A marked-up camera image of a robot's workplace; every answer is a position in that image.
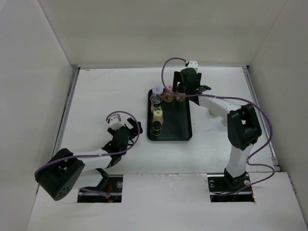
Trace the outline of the black cap brown spice bottle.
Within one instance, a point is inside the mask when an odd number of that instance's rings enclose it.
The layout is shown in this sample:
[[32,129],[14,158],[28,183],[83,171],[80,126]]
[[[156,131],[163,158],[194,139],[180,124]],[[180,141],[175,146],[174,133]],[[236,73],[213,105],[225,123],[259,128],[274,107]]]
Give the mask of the black cap brown spice bottle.
[[185,90],[184,90],[184,86],[181,84],[181,83],[179,83],[178,85],[177,85],[177,90],[176,90],[176,101],[178,101],[178,102],[184,102],[185,101]]

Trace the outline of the pink cap spice shaker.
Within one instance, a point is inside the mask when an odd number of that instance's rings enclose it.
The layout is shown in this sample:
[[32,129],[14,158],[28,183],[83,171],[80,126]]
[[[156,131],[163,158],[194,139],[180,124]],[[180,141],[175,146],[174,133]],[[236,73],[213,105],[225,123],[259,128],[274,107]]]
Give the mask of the pink cap spice shaker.
[[174,100],[174,96],[171,94],[172,93],[172,86],[171,85],[166,85],[164,89],[164,93],[162,96],[162,99],[165,103],[171,103]]

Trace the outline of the clear cap salt grinder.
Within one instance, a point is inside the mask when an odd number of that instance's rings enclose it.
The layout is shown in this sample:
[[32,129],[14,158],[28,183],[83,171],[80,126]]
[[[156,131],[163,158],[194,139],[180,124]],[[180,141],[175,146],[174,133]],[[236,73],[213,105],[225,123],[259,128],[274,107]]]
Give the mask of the clear cap salt grinder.
[[162,97],[159,94],[152,94],[150,96],[150,103],[151,103],[151,112],[153,113],[155,109],[161,107]]

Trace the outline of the small dark pepper bottle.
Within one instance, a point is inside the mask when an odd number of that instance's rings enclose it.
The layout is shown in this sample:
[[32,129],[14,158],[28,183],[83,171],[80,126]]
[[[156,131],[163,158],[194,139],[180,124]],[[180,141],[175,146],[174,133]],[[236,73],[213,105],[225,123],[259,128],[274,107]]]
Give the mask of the small dark pepper bottle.
[[158,137],[161,134],[161,123],[159,121],[154,121],[152,124],[153,135]]

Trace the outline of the yellow cap spice shaker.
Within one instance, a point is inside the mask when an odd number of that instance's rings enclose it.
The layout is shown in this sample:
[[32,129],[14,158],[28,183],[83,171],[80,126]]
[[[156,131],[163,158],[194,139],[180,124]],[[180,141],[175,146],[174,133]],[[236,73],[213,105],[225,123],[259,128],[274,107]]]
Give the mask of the yellow cap spice shaker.
[[163,118],[163,110],[161,108],[156,108],[153,111],[153,118],[152,122],[158,121],[161,125],[164,123],[164,118]]

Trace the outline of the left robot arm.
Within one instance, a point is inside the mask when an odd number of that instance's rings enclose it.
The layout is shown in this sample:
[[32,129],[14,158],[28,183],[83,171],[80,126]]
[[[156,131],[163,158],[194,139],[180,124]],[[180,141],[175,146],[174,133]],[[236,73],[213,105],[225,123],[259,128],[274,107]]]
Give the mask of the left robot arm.
[[110,197],[106,190],[109,181],[106,169],[117,165],[143,132],[139,121],[131,117],[127,121],[130,128],[115,117],[110,118],[107,131],[112,139],[97,151],[77,154],[67,148],[60,149],[35,172],[36,182],[55,201],[66,197],[72,189],[80,189],[82,195]]

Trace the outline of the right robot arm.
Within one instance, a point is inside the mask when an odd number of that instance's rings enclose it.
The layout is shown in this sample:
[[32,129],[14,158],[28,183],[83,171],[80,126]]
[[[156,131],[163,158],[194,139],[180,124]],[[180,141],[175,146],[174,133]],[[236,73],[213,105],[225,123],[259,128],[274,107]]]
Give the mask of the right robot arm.
[[262,134],[255,111],[256,105],[238,97],[204,94],[211,88],[200,84],[201,76],[191,67],[174,72],[172,92],[177,97],[188,98],[198,106],[207,108],[227,122],[231,153],[224,169],[223,185],[232,191],[244,183],[247,158]]

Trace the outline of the black cap white spice bottle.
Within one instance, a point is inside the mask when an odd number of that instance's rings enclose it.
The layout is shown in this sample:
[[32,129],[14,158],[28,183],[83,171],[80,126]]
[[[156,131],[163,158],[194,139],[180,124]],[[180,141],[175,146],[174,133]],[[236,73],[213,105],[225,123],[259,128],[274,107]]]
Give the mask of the black cap white spice bottle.
[[219,113],[217,113],[217,112],[214,111],[214,110],[209,109],[208,111],[209,111],[209,113],[210,113],[212,116],[214,116],[214,117],[219,116]]

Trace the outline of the black rectangular tray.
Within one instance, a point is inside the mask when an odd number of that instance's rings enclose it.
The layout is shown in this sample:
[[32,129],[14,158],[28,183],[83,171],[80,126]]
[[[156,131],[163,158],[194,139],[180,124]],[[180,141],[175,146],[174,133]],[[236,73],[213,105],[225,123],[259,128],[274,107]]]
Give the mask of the black rectangular tray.
[[192,122],[190,103],[188,100],[178,102],[174,100],[171,103],[162,102],[163,125],[161,133],[155,136],[153,132],[153,114],[151,112],[150,97],[152,90],[148,91],[148,109],[147,109],[147,137],[151,141],[189,141],[192,136]]

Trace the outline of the blue label grey cap jar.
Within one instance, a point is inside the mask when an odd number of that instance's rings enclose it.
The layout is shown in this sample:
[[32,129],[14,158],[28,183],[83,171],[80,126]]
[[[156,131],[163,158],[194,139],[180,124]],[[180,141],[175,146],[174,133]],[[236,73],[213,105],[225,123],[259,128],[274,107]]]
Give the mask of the blue label grey cap jar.
[[221,122],[222,122],[223,126],[227,127],[227,121],[226,120],[222,119]]

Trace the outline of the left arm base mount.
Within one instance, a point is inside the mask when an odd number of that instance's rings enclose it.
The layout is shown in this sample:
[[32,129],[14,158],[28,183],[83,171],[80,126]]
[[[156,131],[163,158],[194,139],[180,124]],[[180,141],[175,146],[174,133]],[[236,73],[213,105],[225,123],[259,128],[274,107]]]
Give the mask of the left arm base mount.
[[82,177],[91,182],[84,181],[85,186],[78,186],[78,203],[122,202],[123,175],[109,175],[105,170],[98,168],[87,171]]

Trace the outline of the left aluminium table rail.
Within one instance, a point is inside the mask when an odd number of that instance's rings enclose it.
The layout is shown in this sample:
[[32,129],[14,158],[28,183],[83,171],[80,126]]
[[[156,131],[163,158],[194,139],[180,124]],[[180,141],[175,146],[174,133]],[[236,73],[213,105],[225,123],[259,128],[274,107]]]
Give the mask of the left aluminium table rail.
[[76,85],[77,85],[78,75],[79,75],[79,72],[80,72],[80,66],[74,64],[74,65],[71,65],[71,67],[72,67],[73,73],[72,73],[72,76],[71,76],[71,79],[70,79],[70,85],[69,85],[69,88],[68,88],[67,97],[66,97],[66,100],[65,100],[64,109],[63,109],[63,113],[62,113],[62,116],[61,116],[61,121],[60,121],[59,129],[58,129],[58,132],[57,132],[55,144],[54,144],[54,147],[53,147],[52,152],[51,152],[51,157],[53,157],[59,151],[59,149],[61,147],[63,135],[64,135],[66,123],[67,123],[67,118],[68,118],[68,115],[69,115],[71,103],[72,103],[75,88],[76,88]]

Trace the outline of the aluminium table rail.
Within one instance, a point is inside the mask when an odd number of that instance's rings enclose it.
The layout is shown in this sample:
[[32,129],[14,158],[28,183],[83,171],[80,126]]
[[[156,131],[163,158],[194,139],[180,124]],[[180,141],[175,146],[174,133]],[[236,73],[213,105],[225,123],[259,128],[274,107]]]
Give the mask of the aluminium table rail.
[[268,116],[265,113],[265,110],[261,108],[261,106],[259,105],[258,99],[257,99],[257,95],[255,92],[255,89],[253,87],[253,83],[249,74],[249,66],[243,67],[243,73],[252,97],[252,101],[262,110],[259,111],[258,109],[256,109],[257,111],[257,115],[258,118],[260,120],[260,125],[261,125],[261,129],[262,129],[262,136],[265,139],[265,143],[263,145],[261,145],[260,147],[258,147],[256,151],[258,151],[258,153],[256,153],[251,160],[256,160],[257,156],[259,156],[259,154],[267,154],[271,157],[271,164],[273,166],[273,168],[275,169],[275,171],[277,172],[281,172],[281,168],[279,166],[279,162],[277,160],[273,145],[271,143],[272,141],[272,137],[273,137],[273,129],[272,129],[272,124],[271,122],[269,122],[268,120]]
[[72,73],[72,76],[71,76],[71,79],[70,79],[70,85],[69,85],[69,88],[68,88],[67,97],[66,97],[66,100],[65,100],[64,109],[63,109],[63,113],[62,113],[62,116],[61,116],[61,121],[60,121],[59,129],[58,129],[58,132],[57,132],[55,144],[54,144],[54,147],[53,147],[52,152],[51,152],[51,157],[53,157],[59,151],[59,149],[61,147],[63,135],[64,135],[66,123],[67,123],[67,118],[68,118],[68,115],[69,115],[71,103],[72,103],[75,88],[76,88],[76,85],[77,85],[78,75],[79,75],[79,72],[80,72],[80,66],[74,64],[74,65],[71,65],[71,67],[72,67],[73,73]]

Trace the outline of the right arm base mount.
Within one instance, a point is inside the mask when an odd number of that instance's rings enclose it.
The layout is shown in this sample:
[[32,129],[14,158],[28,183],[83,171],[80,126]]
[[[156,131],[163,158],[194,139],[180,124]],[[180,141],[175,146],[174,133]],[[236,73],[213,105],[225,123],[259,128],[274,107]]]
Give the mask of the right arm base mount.
[[226,170],[207,176],[210,201],[213,203],[254,202],[250,177],[247,172],[233,178]]

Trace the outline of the right aluminium table rail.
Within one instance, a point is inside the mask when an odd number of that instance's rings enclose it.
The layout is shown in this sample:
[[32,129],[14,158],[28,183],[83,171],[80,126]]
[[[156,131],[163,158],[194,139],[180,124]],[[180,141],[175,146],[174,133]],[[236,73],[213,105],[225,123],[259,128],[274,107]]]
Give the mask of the right aluminium table rail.
[[249,66],[243,67],[243,73],[252,97],[252,101],[262,110],[259,111],[258,109],[256,109],[257,111],[257,115],[258,118],[260,120],[260,125],[261,125],[261,129],[262,129],[262,136],[265,139],[265,143],[263,145],[261,145],[260,147],[258,147],[256,151],[258,151],[258,153],[256,153],[251,160],[256,160],[257,156],[259,156],[259,154],[267,154],[271,157],[271,164],[273,166],[273,168],[275,169],[275,171],[277,172],[281,172],[281,168],[279,166],[279,162],[277,160],[273,145],[271,143],[272,141],[272,137],[273,137],[273,129],[272,129],[272,124],[271,122],[269,122],[268,120],[268,116],[265,113],[265,110],[261,108],[261,106],[259,105],[258,99],[257,99],[257,95],[255,92],[255,89],[253,87],[253,83],[249,74]]

